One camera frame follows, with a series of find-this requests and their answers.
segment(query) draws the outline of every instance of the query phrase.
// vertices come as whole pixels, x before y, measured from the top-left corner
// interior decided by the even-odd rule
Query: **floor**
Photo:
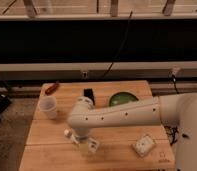
[[[0,123],[0,171],[17,171],[37,98],[13,99]]]

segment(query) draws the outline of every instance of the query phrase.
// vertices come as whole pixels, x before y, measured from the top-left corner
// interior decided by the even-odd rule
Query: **power outlet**
[[[181,71],[181,68],[179,68],[179,67],[172,68],[172,70],[171,70],[171,76],[172,75],[177,76],[180,71]]]
[[[89,79],[89,71],[88,70],[81,71],[81,78],[83,80]]]

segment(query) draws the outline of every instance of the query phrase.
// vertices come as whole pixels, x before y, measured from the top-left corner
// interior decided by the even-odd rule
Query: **green bowl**
[[[119,92],[114,94],[109,101],[109,106],[116,106],[120,104],[125,104],[133,101],[138,101],[138,98],[128,92]]]

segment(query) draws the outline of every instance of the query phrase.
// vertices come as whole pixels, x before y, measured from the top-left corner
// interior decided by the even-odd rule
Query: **wire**
[[[177,89],[177,84],[176,84],[177,83],[176,76],[174,74],[172,75],[172,82],[173,82],[176,93],[179,94],[179,91]],[[165,128],[168,130],[167,135],[172,137],[172,140],[170,142],[170,145],[172,146],[173,144],[175,144],[178,141],[176,139],[176,134],[179,133],[178,128],[177,127],[171,127],[171,126],[165,126]]]
[[[13,0],[8,6],[7,8],[4,9],[4,11],[2,11],[2,14],[5,14],[6,12],[9,11],[9,9],[17,2],[17,0]]]
[[[179,94],[179,91],[177,89],[177,81],[176,81],[175,75],[172,75],[172,82],[173,82],[174,89],[175,89],[176,93]]]
[[[125,33],[124,33],[124,38],[123,38],[123,40],[122,40],[122,42],[121,42],[121,44],[120,44],[120,47],[119,47],[119,49],[118,49],[118,51],[117,51],[117,53],[116,53],[116,55],[115,55],[115,57],[114,57],[114,59],[113,59],[113,62],[111,62],[111,64],[110,64],[110,66],[108,67],[108,69],[104,72],[104,74],[101,76],[101,79],[102,78],[104,78],[109,72],[110,72],[110,70],[112,69],[112,67],[113,67],[113,65],[114,65],[114,61],[115,61],[115,59],[117,59],[118,57],[119,57],[119,55],[121,54],[121,52],[122,52],[122,50],[124,49],[124,46],[125,46],[125,44],[126,44],[126,42],[127,42],[127,37],[128,37],[128,33],[129,33],[129,28],[130,28],[130,21],[131,21],[131,19],[132,19],[132,16],[133,16],[133,11],[131,11],[130,12],[130,15],[129,15],[129,18],[128,18],[128,23],[127,23],[127,28],[126,28],[126,31],[125,31]]]
[[[12,92],[12,88],[8,85],[8,83],[4,80],[2,80],[0,78],[0,82],[3,84],[3,86],[6,88],[6,90],[8,91],[8,93],[11,93]]]
[[[165,126],[165,129],[167,130],[167,135],[172,137],[172,140],[170,142],[170,145],[177,143],[176,134],[179,133],[177,127],[171,127],[171,126]]]

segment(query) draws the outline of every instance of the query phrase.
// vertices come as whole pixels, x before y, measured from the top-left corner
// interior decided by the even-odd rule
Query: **red object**
[[[48,87],[45,90],[45,94],[46,95],[51,95],[52,93],[54,93],[57,90],[58,87],[59,87],[59,83],[56,82],[55,84],[51,85],[50,87]]]

